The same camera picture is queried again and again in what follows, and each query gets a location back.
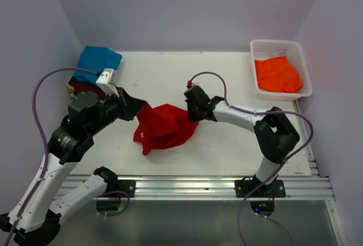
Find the red t shirt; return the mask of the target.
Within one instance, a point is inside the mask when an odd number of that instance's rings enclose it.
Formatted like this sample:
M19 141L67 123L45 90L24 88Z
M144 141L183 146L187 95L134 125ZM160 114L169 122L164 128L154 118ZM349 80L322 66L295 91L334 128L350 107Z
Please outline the red t shirt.
M145 104L137 114L139 125L133 141L142 145L142 154L180 146L195 133L198 121L191 121L188 112L171 104L155 108Z

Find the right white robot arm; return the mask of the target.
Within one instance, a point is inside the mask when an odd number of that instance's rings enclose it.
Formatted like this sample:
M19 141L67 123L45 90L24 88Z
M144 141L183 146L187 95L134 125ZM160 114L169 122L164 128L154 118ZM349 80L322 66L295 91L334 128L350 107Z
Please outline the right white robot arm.
M275 186L279 187L275 171L300 140L299 133L280 108L273 107L261 116L255 115L253 110L239 111L229 106L225 98L210 98L201 87L193 84L189 84L184 96L191 121L224 122L254 133L263 158L252 179L241 180L237 191L263 197L270 195Z

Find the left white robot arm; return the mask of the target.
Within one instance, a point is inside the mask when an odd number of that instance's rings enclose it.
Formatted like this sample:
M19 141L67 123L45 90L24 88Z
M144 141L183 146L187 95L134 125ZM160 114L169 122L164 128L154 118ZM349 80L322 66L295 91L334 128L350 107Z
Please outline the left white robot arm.
M1 215L1 230L17 245L48 245L86 203L117 194L117 174L99 167L80 186L56 198L68 174L94 145L93 137L117 119L133 120L145 105L146 101L131 97L121 87L105 101L91 91L78 94L47 143L42 164L23 198L11 212Z

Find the folded maroon t shirt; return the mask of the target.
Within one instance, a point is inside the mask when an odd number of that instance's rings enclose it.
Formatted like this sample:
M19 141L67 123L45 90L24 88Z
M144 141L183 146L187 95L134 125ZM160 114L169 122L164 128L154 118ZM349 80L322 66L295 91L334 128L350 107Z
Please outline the folded maroon t shirt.
M93 85L93 84L91 84L89 82L80 82L78 80L75 80L75 79L71 78L71 85L74 87L75 97L79 93L91 91L91 92L96 93L100 100L105 99L104 92L98 86L95 86L95 85Z

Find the folded blue t shirt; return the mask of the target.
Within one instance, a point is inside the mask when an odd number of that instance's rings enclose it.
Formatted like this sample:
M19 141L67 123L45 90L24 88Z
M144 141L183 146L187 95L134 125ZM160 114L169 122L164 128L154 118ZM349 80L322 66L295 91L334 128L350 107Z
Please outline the folded blue t shirt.
M104 69L117 70L121 60L121 54L118 54L108 48L88 45L79 56L77 67L100 74L104 71ZM72 78L76 81L86 82L96 86L98 76L84 71L76 71Z

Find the folded beige t shirt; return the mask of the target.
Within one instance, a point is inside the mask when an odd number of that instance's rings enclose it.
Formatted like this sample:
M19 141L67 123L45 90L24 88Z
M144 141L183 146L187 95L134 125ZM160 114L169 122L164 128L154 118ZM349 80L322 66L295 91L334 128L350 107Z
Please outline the folded beige t shirt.
M71 79L69 79L69 81L67 82L66 86L67 86L67 90L68 90L68 93L69 93L70 97L72 99L75 98L75 95L74 95L74 87L71 85Z

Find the orange t shirt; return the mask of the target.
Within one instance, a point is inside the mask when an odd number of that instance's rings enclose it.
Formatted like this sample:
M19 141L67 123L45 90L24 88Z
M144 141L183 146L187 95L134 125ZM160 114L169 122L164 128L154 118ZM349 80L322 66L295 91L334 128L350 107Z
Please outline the orange t shirt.
M286 56L255 60L258 87L267 92L296 94L303 88L298 70Z

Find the white plastic basket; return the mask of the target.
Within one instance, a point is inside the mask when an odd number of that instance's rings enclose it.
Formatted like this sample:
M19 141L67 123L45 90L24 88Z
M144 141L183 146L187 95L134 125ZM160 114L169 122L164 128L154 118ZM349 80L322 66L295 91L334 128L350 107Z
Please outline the white plastic basket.
M309 97L313 93L309 72L303 51L294 41L254 39L250 42L252 73L255 85L255 96L263 100L294 101L302 97ZM258 85L255 61L264 61L273 57L285 56L292 66L299 72L303 87L298 93L267 92Z

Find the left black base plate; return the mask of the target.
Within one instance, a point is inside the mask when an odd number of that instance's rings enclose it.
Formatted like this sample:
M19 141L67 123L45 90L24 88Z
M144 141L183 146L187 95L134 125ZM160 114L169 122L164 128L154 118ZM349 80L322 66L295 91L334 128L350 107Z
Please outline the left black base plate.
M105 193L114 192L111 194L111 197L122 198L124 195L121 192L124 192L130 198L133 198L135 191L136 191L135 180L115 180L107 185Z

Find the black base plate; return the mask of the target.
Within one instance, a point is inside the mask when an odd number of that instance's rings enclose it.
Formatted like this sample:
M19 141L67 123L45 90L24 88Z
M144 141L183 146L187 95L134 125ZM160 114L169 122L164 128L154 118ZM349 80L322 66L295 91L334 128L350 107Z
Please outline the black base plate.
M257 183L250 179L241 179L234 181L235 194L237 198L245 198L254 188L257 187ZM285 198L286 191L284 182L280 179L275 180L270 185L263 185L250 195L250 198Z
M122 198L124 195L121 192L124 192L130 198L133 198L135 191L136 191L135 180L115 180L107 185L105 193L114 192L111 194L111 197Z

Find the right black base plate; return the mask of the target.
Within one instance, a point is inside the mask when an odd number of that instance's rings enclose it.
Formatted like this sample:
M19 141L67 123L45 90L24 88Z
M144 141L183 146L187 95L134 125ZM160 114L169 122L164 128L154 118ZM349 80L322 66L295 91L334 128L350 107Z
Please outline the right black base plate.
M254 188L257 187L257 183L250 179L241 179L234 181L235 194L237 198L245 198ZM285 198L286 191L284 182L280 179L275 180L270 185L263 185L250 195L250 198Z

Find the aluminium rail frame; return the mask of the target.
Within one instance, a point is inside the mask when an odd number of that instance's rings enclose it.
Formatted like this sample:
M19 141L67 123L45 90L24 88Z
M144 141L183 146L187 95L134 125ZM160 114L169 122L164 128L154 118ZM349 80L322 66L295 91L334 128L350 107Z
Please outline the aluminium rail frame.
M181 175L175 162L163 171L153 167L146 171L146 158L141 148L132 144L135 121L115 120L94 136L94 145L83 157L86 172L73 169L61 185L56 198L67 195L86 181L96 167L105 166L118 180L135 180L134 198L138 200L241 200L235 194L234 181L252 179L263 155L254 133L224 122L210 121L200 137L169 151L154 151L152 158L166 160L173 155L183 157ZM197 175L196 171L209 170ZM280 200L331 200L332 188L326 178L306 175L278 176L284 182L286 197Z

